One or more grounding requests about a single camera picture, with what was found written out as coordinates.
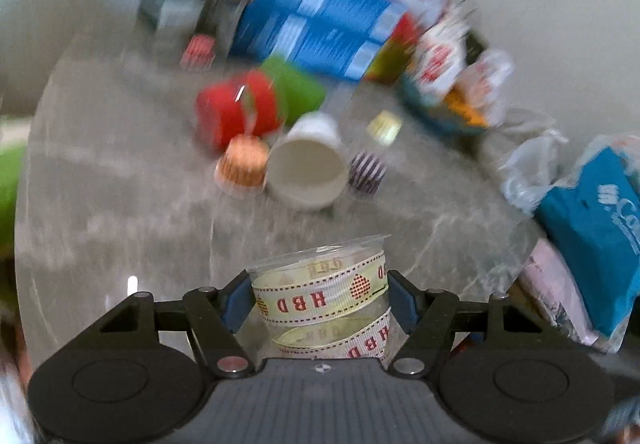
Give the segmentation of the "red yellow box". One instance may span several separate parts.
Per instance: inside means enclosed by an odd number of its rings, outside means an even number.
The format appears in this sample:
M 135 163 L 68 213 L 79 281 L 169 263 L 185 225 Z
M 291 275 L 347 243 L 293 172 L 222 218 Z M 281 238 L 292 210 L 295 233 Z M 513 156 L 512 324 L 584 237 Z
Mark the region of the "red yellow box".
M 375 55 L 364 78 L 383 85 L 393 85 L 406 70 L 419 37 L 413 16 L 405 12 L 392 35 Z

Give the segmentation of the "clear cup with HBD ribbon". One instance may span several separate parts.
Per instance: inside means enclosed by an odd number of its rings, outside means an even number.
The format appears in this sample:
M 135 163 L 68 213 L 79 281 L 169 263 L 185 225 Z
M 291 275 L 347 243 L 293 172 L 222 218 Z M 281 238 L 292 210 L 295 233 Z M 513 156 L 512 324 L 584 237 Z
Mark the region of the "clear cup with HBD ribbon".
M 384 356 L 390 338 L 386 239 L 352 239 L 246 269 L 272 344 L 283 356 Z

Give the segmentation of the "yellow cupcake liner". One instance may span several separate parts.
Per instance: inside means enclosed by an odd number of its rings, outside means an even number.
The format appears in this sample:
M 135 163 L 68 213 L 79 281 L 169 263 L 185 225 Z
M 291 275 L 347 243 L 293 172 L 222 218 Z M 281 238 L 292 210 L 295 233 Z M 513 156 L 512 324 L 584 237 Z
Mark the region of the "yellow cupcake liner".
M 367 126 L 366 132 L 378 144 L 388 147 L 395 141 L 402 126 L 402 120 L 392 112 L 381 111 Z

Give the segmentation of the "orange dotted cupcake liner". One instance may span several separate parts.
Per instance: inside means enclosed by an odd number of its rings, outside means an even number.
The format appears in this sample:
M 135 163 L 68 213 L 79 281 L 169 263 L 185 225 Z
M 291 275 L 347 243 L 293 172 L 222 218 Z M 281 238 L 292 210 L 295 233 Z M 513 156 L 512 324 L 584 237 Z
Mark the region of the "orange dotted cupcake liner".
M 235 136 L 216 165 L 216 184 L 230 195 L 261 193 L 266 182 L 269 152 L 269 146 L 258 137 Z

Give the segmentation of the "lower blue carton box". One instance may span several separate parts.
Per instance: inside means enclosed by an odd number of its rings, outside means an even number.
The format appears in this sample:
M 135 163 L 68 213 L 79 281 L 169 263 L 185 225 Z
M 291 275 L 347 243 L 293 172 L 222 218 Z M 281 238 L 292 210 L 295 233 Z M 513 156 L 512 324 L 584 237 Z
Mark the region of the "lower blue carton box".
M 236 28 L 233 55 L 265 60 L 277 56 L 297 68 L 359 81 L 382 46 L 319 19 L 248 8 Z

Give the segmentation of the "blue Columbia shopping bag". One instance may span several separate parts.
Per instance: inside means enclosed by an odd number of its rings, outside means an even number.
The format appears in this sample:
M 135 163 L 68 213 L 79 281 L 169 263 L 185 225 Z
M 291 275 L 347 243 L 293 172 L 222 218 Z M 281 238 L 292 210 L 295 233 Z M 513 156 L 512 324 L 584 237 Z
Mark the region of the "blue Columbia shopping bag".
M 639 196 L 622 158 L 601 149 L 575 184 L 546 193 L 535 217 L 572 273 L 591 325 L 612 336 L 639 295 Z

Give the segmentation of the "purple dotted cupcake liner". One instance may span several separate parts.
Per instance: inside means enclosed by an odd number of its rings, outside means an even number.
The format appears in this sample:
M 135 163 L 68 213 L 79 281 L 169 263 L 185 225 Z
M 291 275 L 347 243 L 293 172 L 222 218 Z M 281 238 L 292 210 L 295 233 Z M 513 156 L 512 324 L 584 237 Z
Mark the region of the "purple dotted cupcake liner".
M 386 165 L 369 151 L 361 151 L 352 158 L 348 173 L 348 185 L 352 193 L 370 197 L 378 192 L 386 174 Z

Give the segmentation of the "white drawstring candy bag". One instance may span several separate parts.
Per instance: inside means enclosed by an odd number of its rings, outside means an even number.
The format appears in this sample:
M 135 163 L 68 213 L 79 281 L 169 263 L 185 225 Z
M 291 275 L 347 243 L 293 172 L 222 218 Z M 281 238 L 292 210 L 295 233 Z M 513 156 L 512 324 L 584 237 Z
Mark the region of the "white drawstring candy bag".
M 409 78 L 423 95 L 443 100 L 465 67 L 465 35 L 469 27 L 457 19 L 444 19 L 420 38 L 409 64 Z

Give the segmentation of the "green plastic cup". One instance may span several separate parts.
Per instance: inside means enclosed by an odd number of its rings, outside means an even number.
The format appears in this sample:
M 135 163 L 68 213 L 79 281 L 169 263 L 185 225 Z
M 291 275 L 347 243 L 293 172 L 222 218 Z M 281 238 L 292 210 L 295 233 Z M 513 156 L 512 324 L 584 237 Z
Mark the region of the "green plastic cup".
M 293 126 L 302 115 L 318 111 L 326 100 L 323 85 L 282 57 L 268 57 L 260 65 L 260 70 L 270 78 L 279 100 L 285 104 L 288 126 Z

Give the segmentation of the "clear plastic bag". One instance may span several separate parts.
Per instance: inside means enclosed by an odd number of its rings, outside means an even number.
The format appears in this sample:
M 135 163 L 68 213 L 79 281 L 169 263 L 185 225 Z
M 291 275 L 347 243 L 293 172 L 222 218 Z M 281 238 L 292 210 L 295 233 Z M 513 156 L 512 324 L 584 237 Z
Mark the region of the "clear plastic bag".
M 506 148 L 496 161 L 500 190 L 512 207 L 532 216 L 560 175 L 568 138 L 549 115 L 511 108 L 498 133 Z

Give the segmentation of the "blue glass bowl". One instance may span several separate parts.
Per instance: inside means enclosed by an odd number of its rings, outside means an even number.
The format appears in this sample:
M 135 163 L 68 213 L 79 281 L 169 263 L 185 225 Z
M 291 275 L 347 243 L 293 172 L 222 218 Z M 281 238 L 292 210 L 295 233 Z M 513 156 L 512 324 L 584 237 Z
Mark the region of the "blue glass bowl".
M 470 124 L 462 115 L 450 110 L 443 101 L 435 102 L 431 94 L 421 94 L 406 74 L 399 78 L 396 94 L 401 104 L 414 117 L 439 135 L 473 137 L 488 130 L 487 126 Z

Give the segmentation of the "white plastic snack bag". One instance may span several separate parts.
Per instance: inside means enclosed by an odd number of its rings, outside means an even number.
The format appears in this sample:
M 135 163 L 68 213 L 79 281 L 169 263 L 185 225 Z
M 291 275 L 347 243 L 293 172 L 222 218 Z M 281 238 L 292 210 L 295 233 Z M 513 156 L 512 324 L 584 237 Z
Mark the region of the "white plastic snack bag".
M 456 81 L 465 104 L 478 112 L 489 127 L 499 126 L 506 117 L 503 86 L 514 71 L 511 56 L 502 49 L 488 48 L 464 68 Z

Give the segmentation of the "white paper cup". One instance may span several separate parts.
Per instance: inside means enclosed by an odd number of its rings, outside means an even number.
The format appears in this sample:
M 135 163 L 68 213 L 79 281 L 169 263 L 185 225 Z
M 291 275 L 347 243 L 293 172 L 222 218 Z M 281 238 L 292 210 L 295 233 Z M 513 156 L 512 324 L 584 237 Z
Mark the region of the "white paper cup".
M 295 210 L 329 207 L 347 179 L 346 148 L 337 122 L 327 113 L 302 115 L 269 153 L 267 190 Z

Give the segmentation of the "red dotted cupcake liner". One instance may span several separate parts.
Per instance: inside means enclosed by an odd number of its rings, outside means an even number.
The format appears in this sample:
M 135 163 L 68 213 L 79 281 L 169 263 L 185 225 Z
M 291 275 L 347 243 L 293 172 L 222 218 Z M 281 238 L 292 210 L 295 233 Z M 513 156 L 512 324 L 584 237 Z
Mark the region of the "red dotted cupcake liner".
M 207 34 L 195 34 L 183 52 L 180 66 L 190 71 L 208 70 L 214 61 L 216 40 Z

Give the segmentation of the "clear cup with red bands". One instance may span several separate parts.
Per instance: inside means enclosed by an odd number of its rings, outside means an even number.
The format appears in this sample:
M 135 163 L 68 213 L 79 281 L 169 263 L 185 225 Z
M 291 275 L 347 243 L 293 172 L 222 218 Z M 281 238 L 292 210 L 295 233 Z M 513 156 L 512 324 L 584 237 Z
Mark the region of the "clear cup with red bands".
M 252 69 L 202 89 L 195 113 L 198 138 L 208 148 L 224 150 L 236 136 L 265 137 L 280 130 L 288 105 L 273 78 Z

